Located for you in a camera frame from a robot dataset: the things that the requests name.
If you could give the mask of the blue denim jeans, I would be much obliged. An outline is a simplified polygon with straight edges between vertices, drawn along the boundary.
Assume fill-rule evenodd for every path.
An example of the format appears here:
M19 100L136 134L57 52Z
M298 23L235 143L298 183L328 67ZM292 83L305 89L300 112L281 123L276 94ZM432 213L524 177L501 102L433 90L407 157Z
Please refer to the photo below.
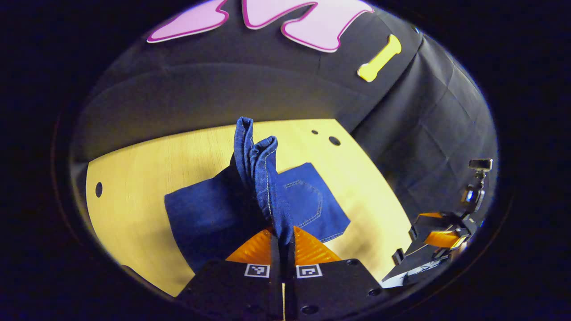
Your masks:
M253 134L254 121L239 118L229 166L164 197L175 242L194 272L228 258L265 228L273 228L286 245L296 227L328 242L350 224L314 165L278 173L277 137L255 143Z

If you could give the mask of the black backdrop cloth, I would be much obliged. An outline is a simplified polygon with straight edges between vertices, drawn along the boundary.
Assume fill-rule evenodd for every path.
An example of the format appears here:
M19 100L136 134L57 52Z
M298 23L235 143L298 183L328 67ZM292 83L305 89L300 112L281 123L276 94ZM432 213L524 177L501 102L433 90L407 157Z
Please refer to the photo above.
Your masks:
M246 116L257 123L336 119L375 163L412 218L452 211L474 172L492 159L491 206L500 169L491 110L469 73L442 45L409 22L373 7L320 52L288 39L281 27L326 2L247 27L241 0L221 6L226 22L165 42L139 35L96 82L78 116L72 155L87 162L153 138Z

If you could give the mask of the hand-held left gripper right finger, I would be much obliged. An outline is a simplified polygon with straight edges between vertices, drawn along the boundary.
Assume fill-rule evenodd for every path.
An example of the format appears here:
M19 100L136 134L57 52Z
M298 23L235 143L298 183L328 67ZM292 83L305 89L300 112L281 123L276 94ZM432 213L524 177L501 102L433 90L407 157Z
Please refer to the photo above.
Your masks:
M361 261L339 258L294 227L284 262L285 321L349 321L387 300Z

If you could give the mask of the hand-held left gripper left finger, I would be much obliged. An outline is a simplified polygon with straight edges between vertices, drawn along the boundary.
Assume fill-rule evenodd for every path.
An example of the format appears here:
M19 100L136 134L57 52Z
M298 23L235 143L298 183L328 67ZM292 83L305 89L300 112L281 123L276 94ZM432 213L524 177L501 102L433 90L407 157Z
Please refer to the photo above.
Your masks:
M226 260L211 260L177 296L210 321L284 321L279 241L264 229Z

